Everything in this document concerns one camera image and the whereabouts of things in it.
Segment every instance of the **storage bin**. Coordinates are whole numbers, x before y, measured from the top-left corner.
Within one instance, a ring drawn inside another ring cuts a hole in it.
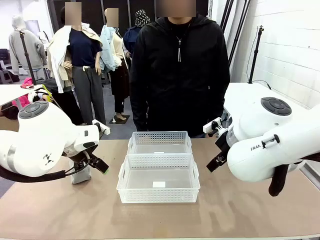
[[[139,131],[129,140],[127,154],[191,154],[186,131]]]
[[[118,176],[122,203],[195,203],[200,189],[191,153],[129,154]]]

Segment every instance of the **navy t-shirt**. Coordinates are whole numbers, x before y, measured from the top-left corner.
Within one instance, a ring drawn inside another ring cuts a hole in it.
[[[95,67],[95,57],[102,51],[100,42],[89,38],[82,31],[71,28],[68,50],[71,54],[71,63],[76,67]]]

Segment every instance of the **blue jacket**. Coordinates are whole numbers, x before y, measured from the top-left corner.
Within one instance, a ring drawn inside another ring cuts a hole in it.
[[[129,53],[131,53],[131,56],[133,56],[134,54],[135,43],[141,28],[142,27],[137,27],[137,26],[131,27],[124,34],[124,37],[123,37],[124,46],[129,51]]]
[[[102,52],[100,55],[100,67],[102,70],[105,69],[105,66],[109,71],[116,70],[116,64],[114,57],[111,52],[110,43],[113,40],[112,36],[116,30],[113,27],[103,26],[101,30],[101,42],[102,42]]]

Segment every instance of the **brown tabletop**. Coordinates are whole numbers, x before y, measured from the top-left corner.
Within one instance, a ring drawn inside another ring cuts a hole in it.
[[[320,192],[300,172],[287,176],[278,197],[270,181],[237,180],[225,164],[209,173],[219,152],[212,139],[192,141],[201,189],[196,203],[122,204],[116,190],[127,140],[103,140],[95,154],[110,166],[92,179],[15,183],[0,199],[0,238],[138,239],[291,237],[320,234]],[[56,170],[68,169],[62,159]]]

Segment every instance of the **table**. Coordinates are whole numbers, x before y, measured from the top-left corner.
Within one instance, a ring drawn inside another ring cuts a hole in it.
[[[0,85],[0,106],[7,104],[13,100],[20,109],[22,109],[19,97],[31,93],[32,91],[38,90],[42,85],[36,85],[33,89],[21,88],[18,84],[1,84]]]
[[[0,238],[148,239],[238,238],[320,235],[320,192],[300,172],[288,174],[278,197],[270,181],[236,179],[228,166],[210,173],[218,152],[210,138],[192,140],[201,189],[196,203],[122,204],[116,186],[127,140],[102,140],[94,154],[109,166],[72,185],[69,178],[15,183],[0,199]],[[55,170],[68,169],[62,159]]]
[[[270,90],[260,83],[249,84],[247,82],[232,82],[229,84],[225,93],[224,109],[232,116],[233,121],[236,121],[249,104],[253,104],[256,101],[260,101],[261,98],[266,97],[275,97],[289,104],[292,108],[293,118],[297,118],[307,111],[307,109],[292,100]]]

